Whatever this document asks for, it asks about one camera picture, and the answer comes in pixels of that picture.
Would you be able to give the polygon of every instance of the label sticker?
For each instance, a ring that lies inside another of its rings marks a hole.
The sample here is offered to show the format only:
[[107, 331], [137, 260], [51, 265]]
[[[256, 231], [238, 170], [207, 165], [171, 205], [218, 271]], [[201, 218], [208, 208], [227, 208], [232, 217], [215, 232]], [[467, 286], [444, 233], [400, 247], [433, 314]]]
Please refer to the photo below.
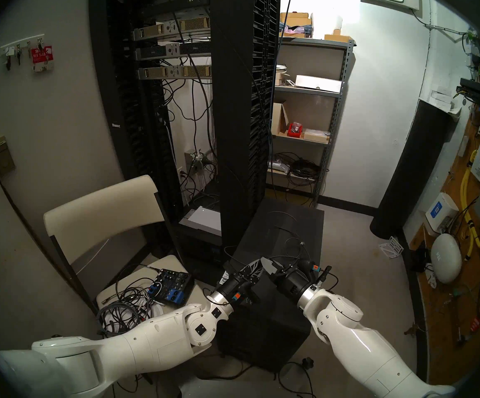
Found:
[[227, 281], [228, 279], [229, 279], [229, 273], [227, 271], [225, 271], [223, 276], [221, 277], [220, 285], [225, 284], [225, 281]]
[[430, 213], [431, 217], [435, 218], [442, 207], [443, 206], [441, 205], [441, 203], [439, 201], [437, 201], [437, 204], [435, 205], [434, 209], [432, 209], [432, 211]]
[[447, 215], [444, 217], [443, 222], [439, 225], [439, 229], [445, 228], [448, 224], [450, 224], [450, 221], [452, 220], [452, 217], [450, 215]]

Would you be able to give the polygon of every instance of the tall black speaker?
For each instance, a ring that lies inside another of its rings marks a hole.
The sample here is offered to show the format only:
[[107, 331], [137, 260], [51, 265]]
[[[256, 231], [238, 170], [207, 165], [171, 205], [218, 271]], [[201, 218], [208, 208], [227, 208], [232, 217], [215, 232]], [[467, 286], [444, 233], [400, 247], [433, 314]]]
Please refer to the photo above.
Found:
[[389, 239], [404, 226], [430, 178], [453, 123], [450, 115], [419, 100], [399, 163], [369, 227], [374, 235]]

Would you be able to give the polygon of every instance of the white chair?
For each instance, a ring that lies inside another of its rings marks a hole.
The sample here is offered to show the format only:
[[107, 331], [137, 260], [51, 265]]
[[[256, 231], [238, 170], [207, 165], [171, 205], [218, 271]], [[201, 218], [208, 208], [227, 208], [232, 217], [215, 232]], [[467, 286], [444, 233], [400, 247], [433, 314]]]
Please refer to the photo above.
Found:
[[[79, 281], [72, 263], [94, 245], [117, 235], [120, 232], [140, 227], [146, 224], [164, 222], [161, 211], [157, 188], [148, 175], [133, 178], [123, 183], [93, 192], [89, 195], [70, 201], [66, 204], [48, 211], [44, 215], [45, 228], [48, 236], [65, 264], [71, 282], [80, 293], [87, 305], [96, 313], [98, 311], [87, 292]], [[174, 244], [176, 237], [171, 230], [171, 225], [166, 221], [166, 226]], [[157, 269], [171, 269], [173, 271], [187, 272], [179, 261], [180, 257], [174, 245], [174, 255], [168, 255], [160, 260], [148, 264], [146, 258], [142, 264], [153, 266]], [[118, 291], [126, 288], [130, 283], [139, 278], [154, 279], [157, 272], [149, 268], [141, 268], [118, 282]], [[140, 281], [142, 288], [150, 285], [146, 280]], [[96, 296], [99, 308], [114, 302], [115, 285], [111, 285]], [[187, 303], [203, 303], [205, 297], [198, 285], [194, 285]], [[175, 308], [167, 306], [164, 313]]]

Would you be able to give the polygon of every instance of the gray floor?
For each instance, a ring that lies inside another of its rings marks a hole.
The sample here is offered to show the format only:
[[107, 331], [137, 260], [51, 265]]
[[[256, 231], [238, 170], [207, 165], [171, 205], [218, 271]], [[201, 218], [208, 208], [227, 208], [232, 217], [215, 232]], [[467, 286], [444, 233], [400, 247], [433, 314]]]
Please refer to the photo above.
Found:
[[[378, 249], [378, 244], [383, 240], [369, 231], [372, 217], [323, 205], [318, 208], [325, 211], [321, 266], [332, 265], [331, 272], [340, 279], [333, 291], [356, 303], [364, 314], [362, 324], [378, 330], [415, 371], [416, 342], [414, 338], [403, 334], [413, 322], [413, 309], [402, 258], [389, 260]], [[331, 279], [329, 276], [325, 288], [332, 285]], [[373, 396], [347, 374], [331, 348], [321, 343], [313, 332], [297, 351], [294, 360], [301, 361], [304, 357], [314, 360], [314, 368], [309, 373], [318, 398]], [[203, 356], [194, 358], [190, 364], [196, 374], [221, 376], [236, 374], [242, 365], [232, 357], [220, 357], [214, 346], [205, 351]], [[161, 398], [177, 396], [167, 375], [155, 374], [154, 379], [159, 380]], [[273, 382], [273, 374], [252, 368], [240, 379]], [[234, 381], [229, 382], [233, 388]], [[122, 380], [120, 383], [127, 389], [134, 388], [134, 380]], [[303, 384], [301, 391], [307, 391], [304, 389], [306, 386]], [[115, 391], [119, 398], [155, 397], [155, 387], [141, 380], [136, 394], [128, 394], [118, 386], [115, 386]], [[111, 396], [113, 394], [109, 390], [105, 397]]]

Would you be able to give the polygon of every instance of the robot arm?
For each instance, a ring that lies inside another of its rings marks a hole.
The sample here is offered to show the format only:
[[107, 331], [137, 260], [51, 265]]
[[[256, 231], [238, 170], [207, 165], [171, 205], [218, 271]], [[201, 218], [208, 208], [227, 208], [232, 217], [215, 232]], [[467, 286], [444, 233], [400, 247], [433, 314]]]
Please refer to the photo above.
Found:
[[286, 271], [278, 263], [261, 261], [278, 290], [303, 310], [319, 339], [332, 345], [347, 372], [375, 396], [453, 396], [451, 386], [421, 381], [378, 331], [362, 326], [363, 312], [354, 303], [319, 288], [320, 281], [313, 284], [299, 269]]
[[101, 396], [123, 377], [173, 368], [210, 347], [231, 304], [255, 297], [250, 288], [259, 278], [252, 272], [231, 274], [204, 305], [188, 304], [114, 337], [54, 337], [31, 351], [0, 351], [0, 369], [24, 396]]

